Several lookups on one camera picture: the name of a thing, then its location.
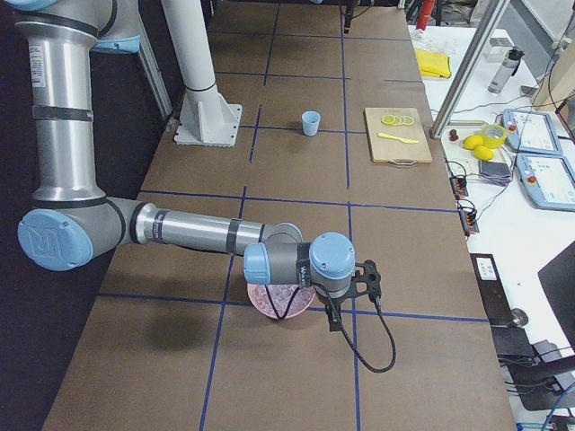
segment black wall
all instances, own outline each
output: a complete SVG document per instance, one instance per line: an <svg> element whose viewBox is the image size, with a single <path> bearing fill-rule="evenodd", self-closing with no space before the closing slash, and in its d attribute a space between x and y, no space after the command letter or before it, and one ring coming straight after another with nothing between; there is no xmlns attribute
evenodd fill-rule
<svg viewBox="0 0 575 431"><path fill-rule="evenodd" d="M183 85L161 2L140 2L168 93ZM99 186L134 198L163 130L137 55L92 54ZM26 40L0 2L0 431L41 429L74 353L112 253L56 273L21 251L16 227L38 187Z"/></svg>

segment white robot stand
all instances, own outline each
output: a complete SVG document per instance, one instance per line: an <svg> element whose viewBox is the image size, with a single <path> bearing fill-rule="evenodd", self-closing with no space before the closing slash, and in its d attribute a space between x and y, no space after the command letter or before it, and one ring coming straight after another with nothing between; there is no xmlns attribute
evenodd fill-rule
<svg viewBox="0 0 575 431"><path fill-rule="evenodd" d="M163 0L162 5L186 86L175 142L234 146L242 106L229 105L217 91L199 0Z"/></svg>

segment pink bowl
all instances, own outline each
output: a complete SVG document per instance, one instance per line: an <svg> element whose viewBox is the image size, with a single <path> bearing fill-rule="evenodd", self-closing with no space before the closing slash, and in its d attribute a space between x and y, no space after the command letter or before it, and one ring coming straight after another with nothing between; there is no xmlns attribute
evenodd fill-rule
<svg viewBox="0 0 575 431"><path fill-rule="evenodd" d="M276 306L278 314L282 316L283 313L286 312L289 299L297 289L297 285L268 285L268 289L270 290L271 300ZM271 308L270 299L266 293L265 285L248 285L248 296L250 296L250 301L253 306L262 314L271 317L271 319L278 318L276 313L273 312L273 308ZM302 289L297 292L296 298L289 308L286 319L304 312L305 309L311 305L314 298L315 289L312 287Z"/></svg>

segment label on robot arm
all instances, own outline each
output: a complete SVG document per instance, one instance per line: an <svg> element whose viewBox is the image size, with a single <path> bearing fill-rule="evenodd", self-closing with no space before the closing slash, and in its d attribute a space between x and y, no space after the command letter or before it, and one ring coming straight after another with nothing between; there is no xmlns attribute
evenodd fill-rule
<svg viewBox="0 0 575 431"><path fill-rule="evenodd" d="M42 46L30 46L29 50L32 87L46 87L44 48Z"/></svg>
<svg viewBox="0 0 575 431"><path fill-rule="evenodd" d="M482 280L497 280L493 262L489 258L477 258L477 268Z"/></svg>

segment yellow knife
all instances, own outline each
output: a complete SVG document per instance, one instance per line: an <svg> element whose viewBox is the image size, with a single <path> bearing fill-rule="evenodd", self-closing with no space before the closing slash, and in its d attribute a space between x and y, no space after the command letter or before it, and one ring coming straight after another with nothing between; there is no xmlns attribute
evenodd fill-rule
<svg viewBox="0 0 575 431"><path fill-rule="evenodd" d="M389 135L387 133L378 133L377 135L379 137L384 137L386 139L396 139L400 142L403 142L404 144L417 144L417 143L419 143L419 141L417 139L409 139L407 137Z"/></svg>

